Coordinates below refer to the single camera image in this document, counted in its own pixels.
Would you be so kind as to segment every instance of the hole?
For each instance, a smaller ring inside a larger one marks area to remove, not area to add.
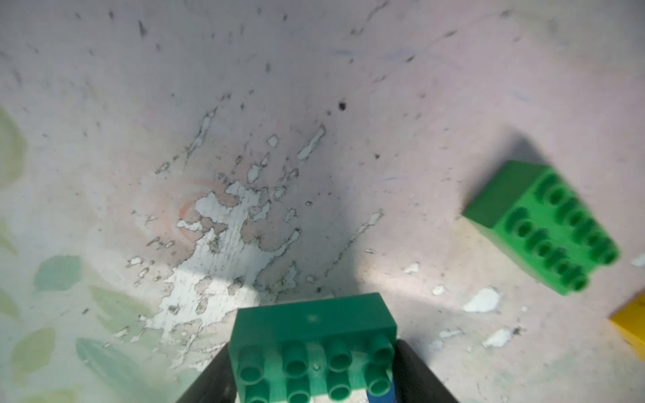
[[[551,245],[544,244],[544,245],[540,246],[540,248],[538,248],[537,255],[539,257],[545,257],[545,256],[547,256],[549,254],[550,251],[551,251]]]
[[[565,274],[567,270],[569,270],[569,264],[567,262],[560,263],[555,267],[555,272],[559,275]]]
[[[389,364],[392,361],[392,358],[393,358],[392,350],[388,348],[382,348],[376,353],[374,353],[374,356],[372,357],[372,362],[374,364],[385,365],[385,364]]]
[[[378,380],[370,386],[370,393],[376,397],[383,396],[390,389],[390,383],[387,380]]]
[[[582,213],[576,213],[569,218],[569,225],[575,227],[582,221]]]
[[[352,363],[352,359],[345,354],[338,354],[330,361],[329,365],[337,370],[344,371]]]
[[[247,383],[253,383],[262,377],[262,372],[255,367],[246,367],[240,371],[240,378]]]
[[[294,393],[289,398],[289,403],[309,403],[309,395],[306,393]]]
[[[593,234],[591,237],[587,238],[587,245],[594,246],[598,243],[599,240],[600,240],[600,235]]]
[[[340,401],[344,400],[347,398],[347,396],[350,395],[350,389],[347,388],[346,386],[336,386],[330,393],[329,397],[332,398],[332,400],[335,401]]]
[[[520,225],[519,228],[517,228],[517,235],[521,238],[524,238],[529,234],[529,232],[531,232],[532,229],[533,229],[533,224],[527,221],[522,225]]]
[[[556,189],[549,196],[549,203],[551,203],[551,205],[553,206],[556,206],[558,205],[558,203],[562,201],[563,197],[564,197],[564,189]]]
[[[585,288],[587,288],[588,284],[589,284],[589,279],[587,277],[577,279],[573,283],[573,290],[575,292],[580,292],[580,291],[584,290]]]
[[[299,378],[307,372],[307,365],[302,361],[293,361],[286,365],[285,371],[292,378]]]

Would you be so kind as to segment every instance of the chipped floor surface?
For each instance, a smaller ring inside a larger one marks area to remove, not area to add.
[[[172,401],[237,308],[378,291],[461,402],[642,402],[639,4],[2,2],[0,400]],[[585,292],[461,217],[509,157],[620,244]]]

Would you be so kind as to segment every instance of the green lego duplo brick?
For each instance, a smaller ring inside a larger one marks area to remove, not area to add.
[[[243,403],[342,401],[392,384],[397,325],[378,293],[245,308],[228,345]]]
[[[620,252],[550,166],[508,161],[464,216],[524,271],[562,295],[580,292]]]

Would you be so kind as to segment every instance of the dirt speck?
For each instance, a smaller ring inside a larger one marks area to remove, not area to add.
[[[145,38],[146,35],[148,35],[148,30],[146,29],[145,26],[143,26],[143,22],[141,22],[141,20],[139,20],[139,36],[141,38]]]

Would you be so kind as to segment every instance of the dark green duplo brick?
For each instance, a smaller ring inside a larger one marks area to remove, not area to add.
[[[524,271],[562,295],[580,292],[616,243],[550,166],[508,161],[464,216]]]
[[[378,293],[237,312],[228,346],[243,403],[341,401],[392,383],[397,325]]]

